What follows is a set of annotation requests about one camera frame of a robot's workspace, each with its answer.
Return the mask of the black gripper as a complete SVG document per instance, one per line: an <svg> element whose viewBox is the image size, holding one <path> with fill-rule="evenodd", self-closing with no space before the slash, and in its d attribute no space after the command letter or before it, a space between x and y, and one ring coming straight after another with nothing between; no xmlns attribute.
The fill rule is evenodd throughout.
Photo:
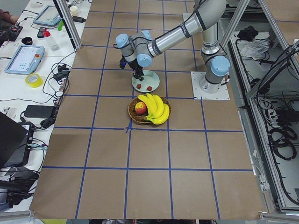
<svg viewBox="0 0 299 224"><path fill-rule="evenodd" d="M133 70L133 77L138 79L140 81L142 81L144 79L144 77L142 76L143 75L143 67L141 67L138 62L137 62L137 59L131 61L131 62L128 62L124 56L122 56L121 60L119 61L119 67L121 69L124 69L125 66L128 65L132 70Z"/></svg>

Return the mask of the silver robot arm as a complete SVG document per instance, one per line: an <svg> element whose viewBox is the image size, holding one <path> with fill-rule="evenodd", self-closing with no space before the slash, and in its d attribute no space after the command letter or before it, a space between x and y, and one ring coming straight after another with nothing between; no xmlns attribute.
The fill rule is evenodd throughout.
<svg viewBox="0 0 299 224"><path fill-rule="evenodd" d="M121 51L119 67L124 69L128 65L133 70L133 77L142 81L143 68L150 66L154 57L198 32L203 35L202 58L206 66L210 66L211 59L220 55L217 24L226 4L225 0L197 0L193 12L185 21L156 38L152 38L148 30L131 36L119 34L114 44L114 48Z"/></svg>

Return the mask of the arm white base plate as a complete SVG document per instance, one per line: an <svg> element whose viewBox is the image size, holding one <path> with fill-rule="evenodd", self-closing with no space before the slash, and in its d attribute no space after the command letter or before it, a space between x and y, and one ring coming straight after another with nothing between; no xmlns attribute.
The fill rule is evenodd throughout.
<svg viewBox="0 0 299 224"><path fill-rule="evenodd" d="M191 72L193 98L197 100L230 100L225 78L220 84L206 81L206 72Z"/></svg>

